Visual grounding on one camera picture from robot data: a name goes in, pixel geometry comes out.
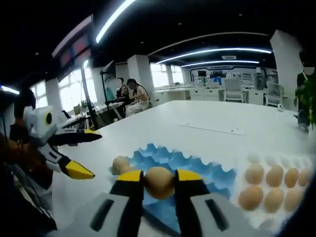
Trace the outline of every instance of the white chair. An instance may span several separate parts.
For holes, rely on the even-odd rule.
[[[244,102],[240,79],[224,79],[224,101]]]
[[[282,86],[278,83],[268,81],[267,87],[267,106],[277,106],[278,104],[283,104]]]

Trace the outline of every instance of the blue egg tray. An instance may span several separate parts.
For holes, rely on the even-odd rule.
[[[128,158],[130,165],[146,173],[153,166],[161,166],[170,170],[173,174],[176,169],[190,170],[200,174],[210,191],[210,193],[219,193],[230,198],[234,191],[234,182],[236,170],[231,169],[223,171],[222,165],[215,162],[203,164],[201,158],[190,156],[185,158],[181,151],[173,150],[169,152],[166,147],[149,143],[145,150],[138,149],[134,152],[132,158]],[[175,211],[174,196],[166,200],[158,200],[151,197],[144,190],[144,217],[151,224],[160,228],[162,231],[172,236],[179,236],[180,228]]]

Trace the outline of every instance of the white pillar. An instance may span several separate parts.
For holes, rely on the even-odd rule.
[[[289,109],[297,111],[293,101],[297,87],[297,75],[303,71],[299,57],[302,48],[295,37],[280,30],[276,30],[270,43],[276,58],[278,83],[283,86],[284,94],[288,96]]]
[[[134,55],[127,60],[127,65],[130,78],[145,87],[148,94],[151,95],[154,91],[154,84],[148,56]]]
[[[58,79],[52,79],[45,82],[46,86],[46,96],[47,103],[51,105],[55,110],[62,111],[63,107],[61,105],[60,95],[59,95],[59,87],[58,87]]]
[[[169,85],[173,86],[173,76],[172,76],[171,66],[166,66],[166,68],[167,68],[167,75],[168,75]]]
[[[128,71],[127,63],[116,64],[115,72],[116,72],[116,78],[123,78],[125,83],[129,79],[129,71]]]
[[[191,76],[190,76],[190,70],[187,68],[181,68],[182,76],[183,76],[183,83],[191,84]]]

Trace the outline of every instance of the potted plant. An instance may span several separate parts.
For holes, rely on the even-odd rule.
[[[311,75],[305,74],[307,80],[304,81],[302,86],[299,86],[295,90],[295,100],[294,105],[296,106],[298,101],[300,101],[309,116],[309,143],[311,147],[311,152],[316,154],[316,129],[314,125],[316,124],[316,72]]]

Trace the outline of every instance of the green leaves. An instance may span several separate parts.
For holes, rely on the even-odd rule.
[[[310,108],[310,121],[312,126],[316,124],[316,73],[307,76],[308,80],[304,85],[297,87],[295,90],[294,105],[298,101],[302,102],[304,107]]]

